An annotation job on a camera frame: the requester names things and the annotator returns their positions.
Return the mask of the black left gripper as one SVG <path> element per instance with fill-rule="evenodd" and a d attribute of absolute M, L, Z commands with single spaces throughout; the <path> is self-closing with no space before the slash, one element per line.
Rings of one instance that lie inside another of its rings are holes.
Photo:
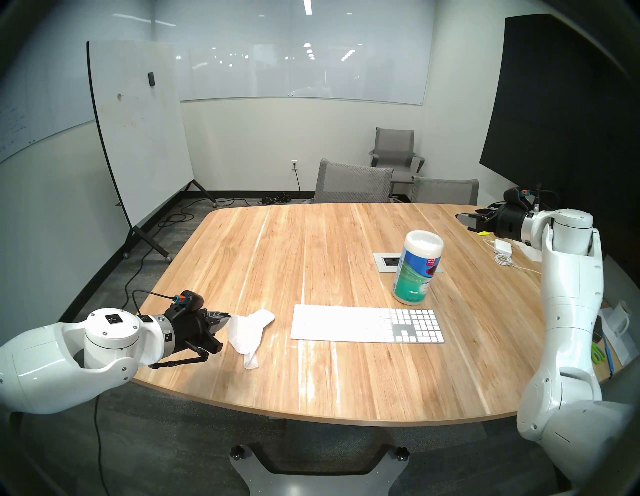
<path fill-rule="evenodd" d="M 226 326 L 231 315 L 226 312 L 192 309 L 186 304 L 172 303 L 165 311 L 165 317 L 173 330 L 173 353 L 184 350 L 197 351 L 201 348 L 208 353 L 217 354 L 223 344 L 215 334 Z"/>

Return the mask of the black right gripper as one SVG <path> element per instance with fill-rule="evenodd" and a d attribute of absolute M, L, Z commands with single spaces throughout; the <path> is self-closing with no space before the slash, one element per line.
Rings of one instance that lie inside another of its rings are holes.
<path fill-rule="evenodd" d="M 520 205 L 501 205 L 496 212 L 495 225 L 494 212 L 459 213 L 455 217 L 463 225 L 474 225 L 468 226 L 467 230 L 479 236 L 495 235 L 497 238 L 522 242 L 526 209 Z"/>

